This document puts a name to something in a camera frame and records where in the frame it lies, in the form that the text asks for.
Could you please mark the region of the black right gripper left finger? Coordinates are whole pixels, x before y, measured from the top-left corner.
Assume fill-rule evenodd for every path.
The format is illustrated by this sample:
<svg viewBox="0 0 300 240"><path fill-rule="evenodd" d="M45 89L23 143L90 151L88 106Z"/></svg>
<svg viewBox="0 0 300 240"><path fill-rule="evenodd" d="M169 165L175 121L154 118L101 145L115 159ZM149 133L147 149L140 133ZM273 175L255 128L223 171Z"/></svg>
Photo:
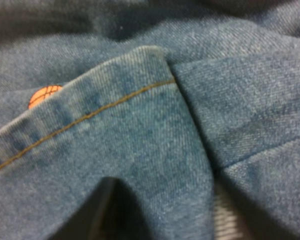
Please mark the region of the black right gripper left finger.
<svg viewBox="0 0 300 240"><path fill-rule="evenodd" d="M119 178L103 177L51 240L149 240L150 229L134 192Z"/></svg>

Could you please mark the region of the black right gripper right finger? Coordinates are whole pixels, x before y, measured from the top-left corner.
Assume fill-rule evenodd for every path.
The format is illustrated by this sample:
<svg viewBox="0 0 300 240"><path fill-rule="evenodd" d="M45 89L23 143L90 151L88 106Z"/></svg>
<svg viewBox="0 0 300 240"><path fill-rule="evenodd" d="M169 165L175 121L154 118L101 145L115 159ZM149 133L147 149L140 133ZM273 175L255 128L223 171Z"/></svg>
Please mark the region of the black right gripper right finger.
<svg viewBox="0 0 300 240"><path fill-rule="evenodd" d="M214 239L252 240L247 225L220 184L214 185Z"/></svg>

